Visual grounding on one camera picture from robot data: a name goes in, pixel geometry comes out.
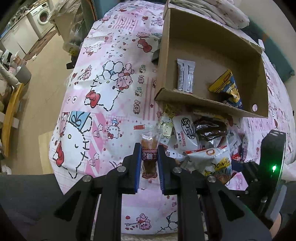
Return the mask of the person's right hand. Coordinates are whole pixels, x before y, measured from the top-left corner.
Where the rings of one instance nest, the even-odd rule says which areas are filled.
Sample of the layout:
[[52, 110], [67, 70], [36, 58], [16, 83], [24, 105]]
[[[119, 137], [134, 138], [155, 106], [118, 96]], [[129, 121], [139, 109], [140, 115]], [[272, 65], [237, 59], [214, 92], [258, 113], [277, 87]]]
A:
[[269, 229], [271, 238], [274, 238], [277, 235], [277, 233], [280, 231], [281, 223], [282, 223], [282, 217], [281, 217], [281, 214], [279, 213], [272, 227]]

